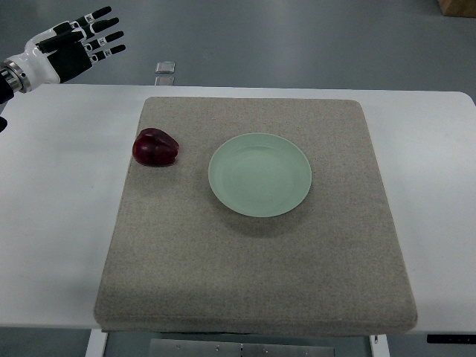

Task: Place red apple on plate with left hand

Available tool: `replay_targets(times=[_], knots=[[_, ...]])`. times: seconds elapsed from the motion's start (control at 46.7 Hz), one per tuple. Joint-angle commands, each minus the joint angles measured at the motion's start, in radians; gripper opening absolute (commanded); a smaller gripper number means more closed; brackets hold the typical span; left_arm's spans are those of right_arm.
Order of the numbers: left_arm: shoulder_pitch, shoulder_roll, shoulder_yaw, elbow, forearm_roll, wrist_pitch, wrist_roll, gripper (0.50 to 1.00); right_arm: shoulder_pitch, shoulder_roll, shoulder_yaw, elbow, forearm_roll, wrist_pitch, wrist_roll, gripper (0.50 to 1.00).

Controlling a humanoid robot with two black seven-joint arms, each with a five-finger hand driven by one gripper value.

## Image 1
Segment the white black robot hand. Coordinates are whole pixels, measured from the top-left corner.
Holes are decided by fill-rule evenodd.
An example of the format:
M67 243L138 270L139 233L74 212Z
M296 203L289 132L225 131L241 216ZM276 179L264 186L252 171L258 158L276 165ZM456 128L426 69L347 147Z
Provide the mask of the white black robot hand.
M34 89L43 83L65 83L88 71L97 62L126 50L112 43L122 31L104 34L118 24L107 19L110 6L102 7L72 21L64 21L27 41L24 52L13 58L22 70L21 77Z

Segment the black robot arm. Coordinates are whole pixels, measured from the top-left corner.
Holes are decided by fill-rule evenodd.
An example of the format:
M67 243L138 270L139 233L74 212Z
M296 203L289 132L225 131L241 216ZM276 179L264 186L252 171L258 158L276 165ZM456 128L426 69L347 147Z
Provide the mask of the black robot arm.
M26 93L30 89L26 73L14 61L1 62L1 105L13 99L16 92Z

